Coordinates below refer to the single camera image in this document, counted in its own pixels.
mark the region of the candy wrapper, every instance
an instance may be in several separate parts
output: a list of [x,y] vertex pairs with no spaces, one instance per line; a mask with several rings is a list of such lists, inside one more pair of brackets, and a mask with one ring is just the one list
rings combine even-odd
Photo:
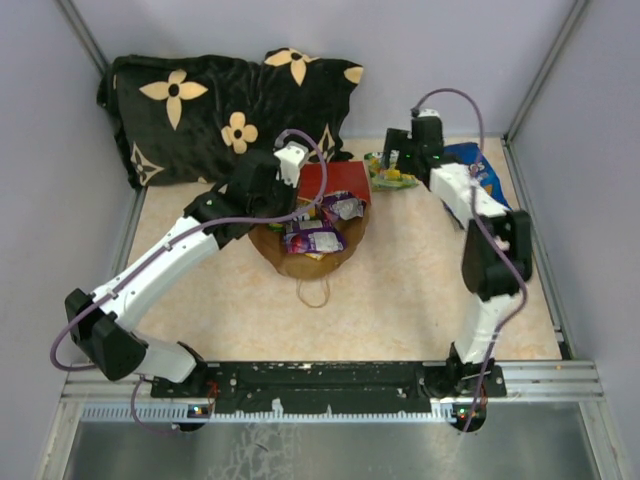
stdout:
[[335,253],[345,249],[344,238],[333,228],[306,230],[284,236],[287,253]]
[[413,175],[400,173],[395,168],[398,152],[391,152],[389,168],[382,168],[382,152],[367,153],[364,156],[369,167],[369,178],[374,191],[401,190],[417,186],[420,182]]
[[365,202],[350,192],[334,192],[322,199],[322,213],[331,222],[364,216]]
[[300,233],[305,230],[324,230],[331,229],[331,222],[324,218],[318,218],[314,220],[294,220],[293,222],[289,222],[285,225],[285,232],[287,234],[290,233]]

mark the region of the cushion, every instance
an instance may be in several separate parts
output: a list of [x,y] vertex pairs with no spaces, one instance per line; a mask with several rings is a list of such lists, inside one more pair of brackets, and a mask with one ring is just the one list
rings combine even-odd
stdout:
[[132,186],[212,183],[246,151],[271,150],[286,128],[309,134],[330,161],[350,159],[339,133],[362,71],[291,48],[268,52],[261,64],[131,55],[110,65],[98,103],[113,120]]

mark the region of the flower pattern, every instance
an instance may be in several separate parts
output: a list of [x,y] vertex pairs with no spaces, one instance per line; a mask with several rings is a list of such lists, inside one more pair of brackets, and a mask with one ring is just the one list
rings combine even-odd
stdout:
[[[331,136],[331,132],[329,131],[329,125],[325,125],[324,127],[324,132],[322,134],[322,137],[320,137],[320,141],[318,142],[318,146],[320,147],[320,150],[322,151],[322,155],[324,156],[325,161],[329,162],[332,158],[333,155],[336,153],[336,142],[333,139],[333,137]],[[315,162],[319,162],[318,160],[318,155],[316,154],[315,150],[311,150],[311,154],[309,155],[309,161],[315,163]]]
[[282,65],[290,63],[291,76],[298,86],[301,86],[302,82],[304,82],[304,77],[307,74],[307,63],[311,63],[317,59],[318,57],[310,58],[308,55],[300,53],[293,48],[285,48],[284,50],[280,50],[268,57],[264,63],[273,67],[281,67]]
[[351,67],[347,68],[344,71],[344,77],[349,80],[351,83],[355,83],[358,85],[360,83],[360,79],[362,78],[362,72],[364,68],[362,67]]
[[167,116],[174,130],[178,129],[182,116],[182,100],[193,100],[207,91],[196,82],[185,82],[187,72],[175,70],[169,74],[167,82],[153,82],[143,87],[140,91],[153,100],[167,101]]
[[258,138],[258,129],[255,125],[248,125],[242,112],[233,112],[229,117],[229,125],[221,131],[222,140],[237,154],[247,151],[247,143],[253,143]]
[[133,142],[131,152],[131,163],[133,163],[136,173],[138,174],[138,179],[140,180],[140,185],[143,187],[151,180],[151,177],[164,170],[163,167],[154,165],[147,160],[135,142]]

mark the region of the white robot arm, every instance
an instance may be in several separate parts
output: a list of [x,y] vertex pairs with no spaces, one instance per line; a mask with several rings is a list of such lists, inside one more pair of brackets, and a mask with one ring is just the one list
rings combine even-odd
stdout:
[[424,109],[413,117],[411,132],[388,129],[383,153],[387,166],[392,151],[398,152],[396,168],[422,181],[467,230],[462,273],[473,295],[462,332],[453,343],[452,356],[473,375],[519,288],[473,221],[472,189],[476,190],[476,212],[495,237],[509,242],[503,251],[525,281],[532,275],[529,215],[511,211],[494,200],[471,178],[469,166],[444,152],[442,122],[435,110]]
[[71,330],[71,336],[109,380],[137,373],[182,383],[192,374],[201,359],[188,346],[150,338],[135,328],[182,275],[254,226],[233,223],[202,230],[202,224],[217,218],[291,213],[300,169],[307,159],[308,150],[294,142],[275,154],[247,153],[226,182],[224,193],[222,185],[217,185],[200,195],[169,232],[124,272],[89,295],[77,289],[67,297],[71,321],[94,299],[107,296],[99,309]]

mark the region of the white wall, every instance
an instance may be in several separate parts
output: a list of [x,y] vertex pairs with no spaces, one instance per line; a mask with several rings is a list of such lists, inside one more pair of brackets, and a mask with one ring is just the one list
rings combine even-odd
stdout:
[[106,279],[133,197],[99,76],[52,1],[2,3],[0,65],[0,478],[13,480],[34,476],[64,382],[48,359],[64,298]]
[[[569,11],[570,0],[76,0],[110,60],[209,53],[261,61],[280,46],[366,70],[346,136],[408,127],[429,90],[461,88],[504,133]],[[447,134],[476,133],[470,107],[434,100]]]
[[640,475],[640,2],[592,2],[515,152],[578,355]]

